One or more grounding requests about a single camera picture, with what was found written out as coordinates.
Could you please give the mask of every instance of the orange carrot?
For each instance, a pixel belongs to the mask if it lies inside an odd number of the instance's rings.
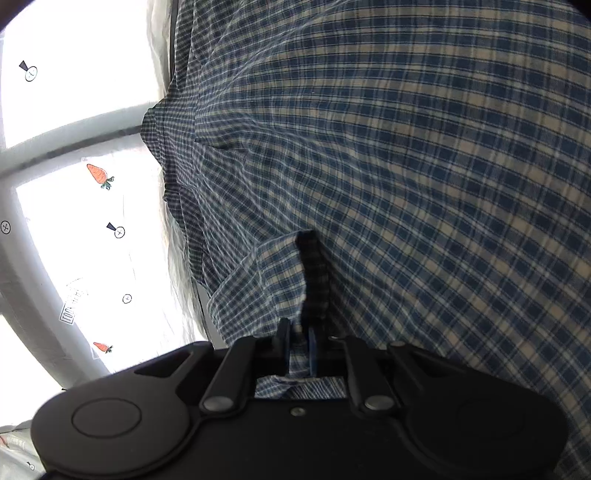
[[[97,342],[93,342],[94,346],[97,347],[101,352],[104,353],[111,353],[113,351],[113,346],[107,346],[104,343],[97,343]]]
[[[111,189],[111,184],[109,182],[113,181],[115,179],[114,177],[108,179],[107,172],[105,172],[102,168],[91,165],[90,163],[86,164],[86,168],[88,168],[96,182],[100,184],[100,188],[106,188],[107,190]]]

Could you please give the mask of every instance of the blue checkered fabric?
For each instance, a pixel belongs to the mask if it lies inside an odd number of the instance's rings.
[[[222,337],[317,314],[464,362],[559,404],[591,478],[590,52],[564,0],[181,2],[142,134]],[[308,367],[258,394],[343,395]]]

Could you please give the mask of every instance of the circular button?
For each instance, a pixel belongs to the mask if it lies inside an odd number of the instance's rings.
[[[129,433],[142,419],[141,410],[119,398],[102,398],[82,405],[72,415],[72,424],[91,438],[115,438]]]

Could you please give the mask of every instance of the cartoon icon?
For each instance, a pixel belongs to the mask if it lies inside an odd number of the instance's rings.
[[[113,345],[106,346],[104,343],[93,342],[94,346],[97,347],[101,352],[111,353],[113,351]]]
[[[123,238],[123,236],[125,235],[125,228],[123,228],[122,226],[115,228],[113,224],[109,222],[107,224],[107,228],[115,232],[115,238]]]
[[[37,67],[27,67],[27,64],[23,60],[19,65],[25,71],[25,80],[32,82],[37,77]]]
[[[92,177],[96,180],[97,183],[100,184],[100,188],[107,190],[111,189],[110,181],[113,181],[115,177],[107,178],[107,172],[105,172],[102,168],[95,167],[94,165],[86,164],[86,168],[90,170],[92,173]]]

